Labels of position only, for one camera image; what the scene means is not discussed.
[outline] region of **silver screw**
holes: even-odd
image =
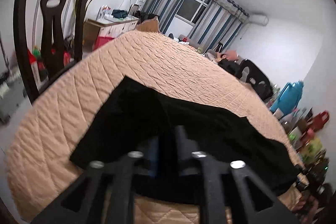
[[[90,166],[92,168],[96,168],[96,169],[100,169],[104,167],[104,163],[98,160],[94,160],[92,162],[90,162]]]
[[[206,157],[207,155],[206,155],[206,153],[203,152],[203,151],[196,151],[196,152],[192,152],[192,156],[193,156],[194,158],[204,158],[204,157]]]
[[[230,163],[230,166],[233,169],[243,168],[245,165],[246,165],[245,162],[243,162],[242,160],[236,160]]]
[[[127,154],[130,158],[142,158],[143,157],[143,153],[140,151],[131,151],[128,152]]]

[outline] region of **tiled floor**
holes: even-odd
[[[11,120],[7,125],[0,125],[0,197],[3,203],[6,205],[10,213],[19,223],[26,223],[20,218],[19,213],[16,210],[14,201],[9,190],[6,179],[6,166],[5,166],[5,153],[11,140],[16,132],[17,127],[20,124],[21,119],[26,114],[31,104],[28,98],[26,98],[19,106],[16,113],[11,117]]]

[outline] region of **beige quilted tablecloth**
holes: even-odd
[[[130,31],[93,52],[33,104],[6,153],[17,209],[31,221],[81,171],[68,158],[111,91],[127,75],[168,96],[224,107],[247,116],[265,137],[284,143],[300,162],[281,125],[247,85],[203,56],[160,33]],[[281,200],[292,207],[294,190]],[[197,223],[194,206],[136,200],[136,223]]]

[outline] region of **teal water jug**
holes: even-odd
[[[287,83],[280,92],[278,98],[271,106],[270,111],[274,113],[278,108],[284,116],[291,113],[299,104],[302,97],[303,82]]]

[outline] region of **dark wooden chair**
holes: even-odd
[[[235,73],[235,77],[240,79],[242,77],[243,70],[246,67],[249,68],[246,83],[251,84],[261,100],[265,100],[270,89],[269,79],[251,60],[245,59],[240,63],[239,69]]]
[[[15,0],[13,13],[14,44],[18,66],[22,80],[31,103],[44,92],[64,72],[82,60],[83,24],[86,0],[78,0],[75,22],[74,61],[64,67],[64,38],[61,25],[61,15],[66,0],[59,0],[55,7],[47,7],[48,0],[41,0],[43,15],[43,31],[41,41],[41,57],[48,71],[49,81],[38,90],[28,57],[26,40],[26,0]]]

